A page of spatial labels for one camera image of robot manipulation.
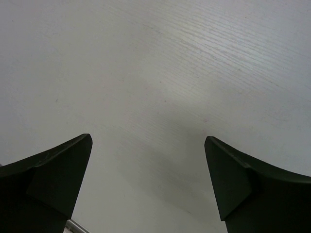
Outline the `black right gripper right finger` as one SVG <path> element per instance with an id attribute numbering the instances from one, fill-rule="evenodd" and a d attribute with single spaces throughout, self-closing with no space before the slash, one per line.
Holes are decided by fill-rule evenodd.
<path id="1" fill-rule="evenodd" d="M 214 136 L 206 160 L 229 233 L 309 233 L 311 179 L 245 154 Z"/>

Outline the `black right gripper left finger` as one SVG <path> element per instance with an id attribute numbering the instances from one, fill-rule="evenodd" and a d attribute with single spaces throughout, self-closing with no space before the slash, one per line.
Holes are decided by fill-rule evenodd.
<path id="1" fill-rule="evenodd" d="M 88 133 L 0 168 L 0 231 L 61 233 L 71 219 L 92 149 Z"/>

